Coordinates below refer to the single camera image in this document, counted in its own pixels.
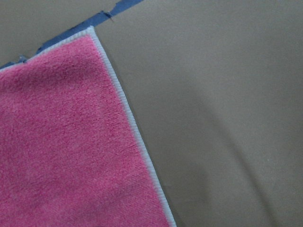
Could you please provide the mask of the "pink microfiber towel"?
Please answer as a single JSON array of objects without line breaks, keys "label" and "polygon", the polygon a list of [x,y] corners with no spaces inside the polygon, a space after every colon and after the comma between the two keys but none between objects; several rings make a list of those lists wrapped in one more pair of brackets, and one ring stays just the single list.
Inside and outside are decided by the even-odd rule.
[{"label": "pink microfiber towel", "polygon": [[92,26],[0,71],[0,224],[176,224]]}]

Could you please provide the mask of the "torn blue tape strip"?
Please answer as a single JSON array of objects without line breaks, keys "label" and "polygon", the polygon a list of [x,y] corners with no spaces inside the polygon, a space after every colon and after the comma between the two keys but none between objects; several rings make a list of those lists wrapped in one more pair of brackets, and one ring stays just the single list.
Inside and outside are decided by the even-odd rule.
[{"label": "torn blue tape strip", "polygon": [[85,21],[77,24],[76,26],[60,33],[59,35],[53,37],[52,39],[44,42],[36,51],[35,55],[31,58],[25,58],[25,56],[21,55],[17,62],[8,62],[0,67],[1,72],[5,72],[10,69],[14,69],[16,67],[21,67],[23,65],[27,65],[38,58],[40,55],[51,51],[52,49],[57,48],[60,45],[71,42],[72,40],[78,38],[79,36],[83,36],[94,27],[104,23],[107,20],[113,19],[113,17],[118,14],[134,7],[135,5],[141,3],[140,0],[121,0],[115,4],[111,11],[100,11],[95,15],[89,17]]}]

